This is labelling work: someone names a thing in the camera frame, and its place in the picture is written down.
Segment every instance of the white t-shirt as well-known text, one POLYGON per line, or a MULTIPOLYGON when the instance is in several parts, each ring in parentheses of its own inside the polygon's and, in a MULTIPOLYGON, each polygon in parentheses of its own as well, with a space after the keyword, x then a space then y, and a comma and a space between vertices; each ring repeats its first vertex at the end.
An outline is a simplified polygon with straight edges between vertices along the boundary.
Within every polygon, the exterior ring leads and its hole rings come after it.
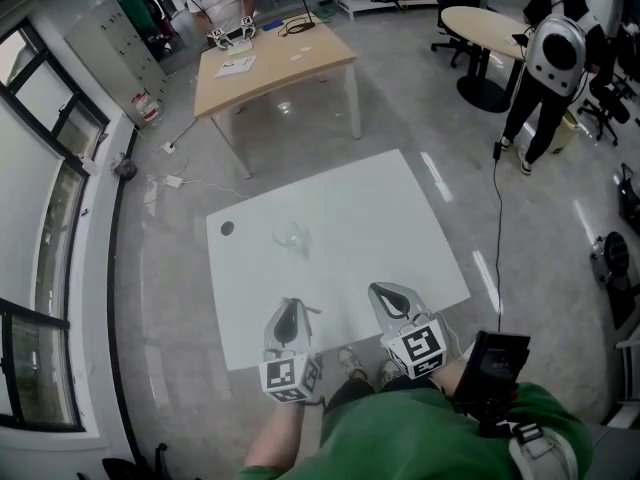
POLYGON ((196 4, 205 10, 213 22, 214 30, 221 28, 223 32, 228 34, 242 25, 244 17, 242 0, 187 0, 190 12, 202 12, 202 9, 196 4))

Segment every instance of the window frame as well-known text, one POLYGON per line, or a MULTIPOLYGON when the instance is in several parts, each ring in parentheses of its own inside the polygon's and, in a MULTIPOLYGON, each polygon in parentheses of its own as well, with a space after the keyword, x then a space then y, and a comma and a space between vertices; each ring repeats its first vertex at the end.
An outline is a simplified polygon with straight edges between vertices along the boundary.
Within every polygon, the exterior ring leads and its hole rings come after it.
POLYGON ((6 34, 0 37, 0 45, 12 34, 19 33, 25 42, 34 50, 34 57, 26 64, 22 70, 7 84, 0 82, 0 98, 7 106, 17 115, 17 117, 26 124, 40 139, 50 146, 57 154, 62 157, 62 162, 75 171, 80 176, 80 185, 78 187, 77 204, 70 225, 70 235, 68 250, 65 258, 65 280, 63 293, 62 317, 56 318, 35 310, 24 308, 0 297, 0 318, 2 319, 2 360, 0 368, 4 373, 7 393, 11 404, 12 415, 0 414, 0 426, 16 428, 20 430, 29 430, 36 432, 85 432, 82 425, 80 411, 76 400, 75 378, 73 376, 71 356, 69 348, 69 330, 71 324, 69 322, 69 285, 71 261, 73 256, 73 247, 75 242, 75 234, 80 212, 82 209, 82 198, 86 188, 86 181, 89 174, 82 167, 82 161, 75 156, 58 137, 64 128, 64 124, 69 119, 74 108, 78 103, 82 104, 85 109, 98 121, 101 128, 98 131, 98 139, 88 152, 87 156, 91 159, 95 158, 95 154, 100 144, 99 137, 104 133, 109 119, 107 116, 91 101, 91 99, 82 91, 80 86, 71 78, 69 73, 62 67, 60 62, 53 56, 51 51, 45 45, 40 35, 33 28, 28 20, 23 20, 6 34), (44 126, 38 118, 36 118, 29 109, 18 99, 17 93, 25 84, 31 75, 44 63, 53 69, 55 74, 69 88, 72 96, 66 105, 59 110, 58 120, 51 130, 44 126), (18 382, 15 372, 14 354, 13 354, 13 318, 19 317, 36 326, 53 327, 62 333, 64 354, 61 358, 66 367, 66 382, 68 385, 68 397, 65 403, 69 403, 73 422, 66 423, 45 423, 45 422, 29 422, 25 421, 22 406, 20 403, 20 394, 18 390, 18 382))

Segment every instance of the black shirt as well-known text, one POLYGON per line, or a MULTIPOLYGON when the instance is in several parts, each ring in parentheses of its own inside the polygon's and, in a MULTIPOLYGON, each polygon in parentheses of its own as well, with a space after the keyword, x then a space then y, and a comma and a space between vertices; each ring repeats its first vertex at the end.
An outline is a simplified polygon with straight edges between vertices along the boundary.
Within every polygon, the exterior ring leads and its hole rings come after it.
MULTIPOLYGON (((578 21, 589 8, 584 0, 562 0, 564 15, 573 21, 578 21)), ((551 14, 551 0, 531 0, 524 9, 524 15, 534 26, 551 14)), ((607 38, 600 25, 593 27, 587 34, 587 64, 603 66, 608 52, 607 38)))

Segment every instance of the shoe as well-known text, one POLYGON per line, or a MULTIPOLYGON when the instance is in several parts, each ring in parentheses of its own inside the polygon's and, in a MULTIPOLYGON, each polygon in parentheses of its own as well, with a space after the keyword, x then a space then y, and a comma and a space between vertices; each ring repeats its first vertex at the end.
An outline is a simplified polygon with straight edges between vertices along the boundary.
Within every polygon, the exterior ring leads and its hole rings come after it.
POLYGON ((387 359, 380 366, 380 388, 385 387, 393 379, 402 377, 404 373, 398 368, 398 365, 393 362, 393 359, 387 359))
POLYGON ((340 350, 338 350, 338 362, 340 363, 342 371, 350 379, 358 377, 363 380, 368 380, 367 373, 364 371, 360 359, 358 359, 358 356, 351 347, 340 347, 340 350))
POLYGON ((531 164, 527 162, 527 151, 523 147, 516 148, 516 153, 520 159, 520 170, 522 174, 529 176, 531 174, 531 164))
POLYGON ((500 149, 502 149, 502 151, 509 151, 509 146, 511 146, 511 141, 506 137, 502 137, 500 139, 500 149))

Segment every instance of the green shirt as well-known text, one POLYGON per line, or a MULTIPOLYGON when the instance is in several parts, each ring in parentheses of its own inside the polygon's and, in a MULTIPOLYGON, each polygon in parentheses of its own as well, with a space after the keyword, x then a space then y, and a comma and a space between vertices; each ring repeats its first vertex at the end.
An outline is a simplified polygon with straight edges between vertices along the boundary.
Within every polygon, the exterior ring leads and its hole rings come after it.
MULTIPOLYGON (((526 414, 569 441, 580 478, 591 463, 584 425, 543 388, 521 384, 512 414, 526 414)), ((478 423, 455 413, 435 389, 368 396, 331 411, 320 450, 292 470, 249 467, 240 480, 519 479, 509 438, 478 436, 478 423)))

